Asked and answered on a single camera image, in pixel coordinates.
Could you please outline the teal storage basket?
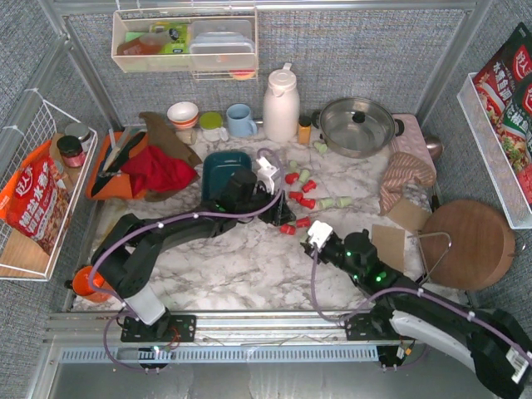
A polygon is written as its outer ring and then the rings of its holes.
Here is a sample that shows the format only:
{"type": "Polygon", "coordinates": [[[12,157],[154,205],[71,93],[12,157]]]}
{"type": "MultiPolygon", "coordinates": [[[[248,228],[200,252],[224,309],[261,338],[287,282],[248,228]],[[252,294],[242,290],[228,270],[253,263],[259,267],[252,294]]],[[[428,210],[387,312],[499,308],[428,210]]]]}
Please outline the teal storage basket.
{"type": "Polygon", "coordinates": [[[238,169],[251,167],[251,158],[243,151],[223,150],[207,155],[203,163],[201,199],[214,199],[238,169]]]}

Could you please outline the striped pink cloth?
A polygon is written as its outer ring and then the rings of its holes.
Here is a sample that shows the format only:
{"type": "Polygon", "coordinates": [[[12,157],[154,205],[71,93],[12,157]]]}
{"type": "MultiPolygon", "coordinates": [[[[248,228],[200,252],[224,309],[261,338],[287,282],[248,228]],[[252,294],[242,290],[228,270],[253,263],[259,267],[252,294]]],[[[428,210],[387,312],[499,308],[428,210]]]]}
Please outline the striped pink cloth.
{"type": "Polygon", "coordinates": [[[423,187],[432,186],[436,172],[426,162],[406,152],[394,153],[388,162],[379,190],[380,215],[389,213],[402,198],[403,187],[415,183],[423,187]]]}

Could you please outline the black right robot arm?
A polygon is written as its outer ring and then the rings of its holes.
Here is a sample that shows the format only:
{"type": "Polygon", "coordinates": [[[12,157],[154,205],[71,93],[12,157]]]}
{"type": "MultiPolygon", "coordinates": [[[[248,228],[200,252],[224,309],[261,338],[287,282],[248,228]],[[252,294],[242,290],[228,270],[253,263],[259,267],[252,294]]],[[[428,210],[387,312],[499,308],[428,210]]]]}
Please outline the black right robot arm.
{"type": "Polygon", "coordinates": [[[372,303],[375,329],[422,341],[468,367],[499,398],[518,398],[531,378],[531,339],[501,309],[471,309],[443,298],[381,261],[367,230],[339,238],[316,221],[302,246],[315,264],[346,273],[372,303]]]}

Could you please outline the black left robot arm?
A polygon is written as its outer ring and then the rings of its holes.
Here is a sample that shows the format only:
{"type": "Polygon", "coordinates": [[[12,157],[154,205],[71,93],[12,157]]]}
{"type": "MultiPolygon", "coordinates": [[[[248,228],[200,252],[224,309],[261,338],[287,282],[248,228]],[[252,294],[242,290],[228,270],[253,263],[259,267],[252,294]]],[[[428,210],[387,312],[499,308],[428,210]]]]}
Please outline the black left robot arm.
{"type": "Polygon", "coordinates": [[[261,166],[256,173],[239,168],[214,199],[202,201],[188,213],[168,219],[139,219],[126,214],[91,262],[135,318],[146,326],[157,324],[168,313],[150,286],[160,253],[198,239],[218,237],[254,217],[273,226],[294,221],[283,183],[283,171],[274,166],[261,166]]]}

